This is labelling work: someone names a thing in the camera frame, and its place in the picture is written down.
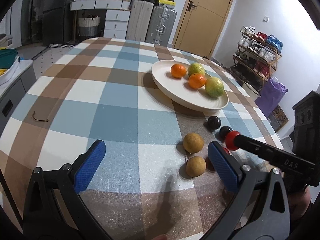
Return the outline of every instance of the screw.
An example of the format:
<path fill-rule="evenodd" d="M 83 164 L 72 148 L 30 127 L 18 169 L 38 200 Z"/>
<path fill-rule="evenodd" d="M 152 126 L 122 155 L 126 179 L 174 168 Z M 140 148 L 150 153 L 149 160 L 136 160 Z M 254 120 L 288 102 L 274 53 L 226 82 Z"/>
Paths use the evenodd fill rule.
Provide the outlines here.
<path fill-rule="evenodd" d="M 245 164 L 245 165 L 242 166 L 242 169 L 243 169 L 244 171 L 250 171 L 250 170 L 251 170 L 251 167 L 250 167 L 248 164 Z"/>
<path fill-rule="evenodd" d="M 33 169 L 33 172 L 34 173 L 39 173 L 41 171 L 41 168 L 40 167 L 35 167 L 34 169 Z"/>
<path fill-rule="evenodd" d="M 273 168 L 272 171 L 273 171 L 274 174 L 279 174 L 280 173 L 278 168 Z"/>
<path fill-rule="evenodd" d="M 69 164 L 69 163 L 64 164 L 64 165 L 62 166 L 62 169 L 63 169 L 64 171 L 68 171 L 68 170 L 70 170 L 70 168 L 71 168 L 71 164 Z"/>

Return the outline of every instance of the green-yellow fruit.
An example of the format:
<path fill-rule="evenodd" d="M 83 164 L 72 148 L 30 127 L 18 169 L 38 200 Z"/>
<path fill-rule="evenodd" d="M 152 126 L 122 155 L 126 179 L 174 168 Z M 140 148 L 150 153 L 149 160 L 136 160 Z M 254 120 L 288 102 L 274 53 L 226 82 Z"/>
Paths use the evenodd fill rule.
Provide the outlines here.
<path fill-rule="evenodd" d="M 200 156 L 195 156 L 188 160 L 186 172 L 190 177 L 198 177 L 204 173 L 205 168 L 205 160 Z"/>
<path fill-rule="evenodd" d="M 204 140 L 197 133 L 188 133 L 183 139 L 183 147 L 189 153 L 200 152 L 203 148 Z"/>
<path fill-rule="evenodd" d="M 217 77 L 207 78 L 204 89 L 213 98 L 221 97 L 224 92 L 223 82 Z"/>
<path fill-rule="evenodd" d="M 204 67 L 200 63 L 192 63 L 190 67 L 188 67 L 188 76 L 195 73 L 199 73 L 203 76 L 205 75 Z"/>

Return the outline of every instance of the hand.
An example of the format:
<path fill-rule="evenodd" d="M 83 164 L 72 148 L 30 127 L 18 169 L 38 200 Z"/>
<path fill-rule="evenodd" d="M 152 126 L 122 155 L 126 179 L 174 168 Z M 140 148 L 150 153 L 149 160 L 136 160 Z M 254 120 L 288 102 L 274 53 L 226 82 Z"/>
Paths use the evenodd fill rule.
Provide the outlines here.
<path fill-rule="evenodd" d="M 294 222 L 301 218 L 308 209 L 311 202 L 309 187 L 304 192 L 297 192 L 288 195 L 290 220 Z"/>
<path fill-rule="evenodd" d="M 159 236 L 156 236 L 155 238 L 151 239 L 151 240 L 167 240 L 167 236 L 165 234 L 163 235 L 159 235 Z"/>

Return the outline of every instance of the blue gripper pad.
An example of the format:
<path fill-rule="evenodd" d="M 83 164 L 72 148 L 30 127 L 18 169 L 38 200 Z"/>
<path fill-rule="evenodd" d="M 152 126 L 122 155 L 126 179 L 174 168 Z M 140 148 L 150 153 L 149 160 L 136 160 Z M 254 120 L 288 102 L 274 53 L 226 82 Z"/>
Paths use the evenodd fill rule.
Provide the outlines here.
<path fill-rule="evenodd" d="M 212 142 L 208 145 L 208 157 L 227 190 L 237 193 L 239 184 L 238 176 L 218 147 Z"/>
<path fill-rule="evenodd" d="M 87 189 L 93 175 L 106 155 L 106 144 L 104 141 L 95 141 L 93 145 L 86 152 L 88 156 L 75 174 L 73 186 L 77 194 Z"/>

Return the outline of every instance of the plaid tablecloth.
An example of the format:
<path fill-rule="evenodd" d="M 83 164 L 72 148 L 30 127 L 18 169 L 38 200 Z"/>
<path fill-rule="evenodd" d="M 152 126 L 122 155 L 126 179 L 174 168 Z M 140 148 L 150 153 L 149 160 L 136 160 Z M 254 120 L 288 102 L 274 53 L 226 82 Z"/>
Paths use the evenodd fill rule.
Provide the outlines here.
<path fill-rule="evenodd" d="M 207 157 L 214 133 L 205 113 L 187 109 L 155 85 L 151 66 L 171 59 L 199 62 L 224 82 L 229 104 L 217 114 L 222 125 L 282 148 L 274 130 L 239 84 L 215 63 L 187 52 L 144 42 L 94 38 L 62 56 L 24 96 L 0 139 L 0 168 L 22 212 L 36 166 L 44 170 L 73 163 L 95 139 L 107 153 L 88 189 L 80 195 L 114 239 L 198 239 L 225 208 L 223 185 L 210 168 L 197 178 L 185 174 L 182 139 L 200 134 Z M 37 122 L 32 118 L 48 119 Z M 267 170 L 266 162 L 238 150 L 240 162 Z M 8 201 L 3 207 L 12 217 Z"/>

